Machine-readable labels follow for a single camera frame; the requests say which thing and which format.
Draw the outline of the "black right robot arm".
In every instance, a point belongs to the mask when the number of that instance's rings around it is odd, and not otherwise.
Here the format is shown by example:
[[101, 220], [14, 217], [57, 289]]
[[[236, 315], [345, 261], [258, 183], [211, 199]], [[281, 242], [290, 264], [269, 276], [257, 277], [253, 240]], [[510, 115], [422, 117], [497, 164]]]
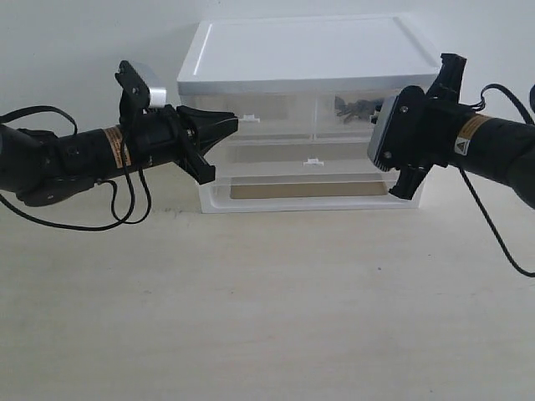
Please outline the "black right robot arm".
[[427, 89], [411, 85], [394, 99], [374, 158], [399, 179], [392, 194], [410, 199], [430, 169], [455, 166], [507, 186], [534, 205], [534, 122], [481, 114], [460, 101], [466, 59], [441, 55], [441, 69]]

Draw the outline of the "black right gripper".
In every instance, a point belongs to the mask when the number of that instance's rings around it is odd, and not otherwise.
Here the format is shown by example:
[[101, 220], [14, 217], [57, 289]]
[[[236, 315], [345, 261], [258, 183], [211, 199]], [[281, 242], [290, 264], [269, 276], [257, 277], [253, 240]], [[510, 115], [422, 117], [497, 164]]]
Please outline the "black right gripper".
[[452, 126], [461, 110], [460, 96], [466, 58], [441, 54], [441, 68], [425, 91], [410, 85], [399, 93], [395, 111], [393, 166], [401, 167], [389, 193], [412, 200], [431, 170], [431, 165], [453, 163]]

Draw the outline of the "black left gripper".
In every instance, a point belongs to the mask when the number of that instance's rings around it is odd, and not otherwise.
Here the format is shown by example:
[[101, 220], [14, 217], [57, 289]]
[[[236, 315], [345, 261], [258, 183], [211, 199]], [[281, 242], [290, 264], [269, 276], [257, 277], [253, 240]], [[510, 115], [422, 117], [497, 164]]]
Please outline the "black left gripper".
[[185, 105], [167, 105], [146, 114], [140, 109], [122, 109], [120, 128], [133, 167], [176, 162], [199, 185], [205, 185], [215, 180], [216, 167], [204, 155], [237, 132], [238, 117]]

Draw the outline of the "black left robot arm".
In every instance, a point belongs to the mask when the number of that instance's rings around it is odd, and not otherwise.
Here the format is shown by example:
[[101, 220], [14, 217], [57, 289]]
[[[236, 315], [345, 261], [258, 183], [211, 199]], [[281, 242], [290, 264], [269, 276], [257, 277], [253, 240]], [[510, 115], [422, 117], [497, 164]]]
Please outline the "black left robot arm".
[[200, 185], [211, 183], [216, 168], [205, 155], [238, 129], [238, 118], [231, 112], [170, 105], [138, 114], [131, 128], [117, 124], [57, 136], [48, 130], [9, 127], [15, 119], [55, 111], [34, 106], [1, 118], [1, 188], [26, 206], [49, 206], [99, 181], [168, 163]]

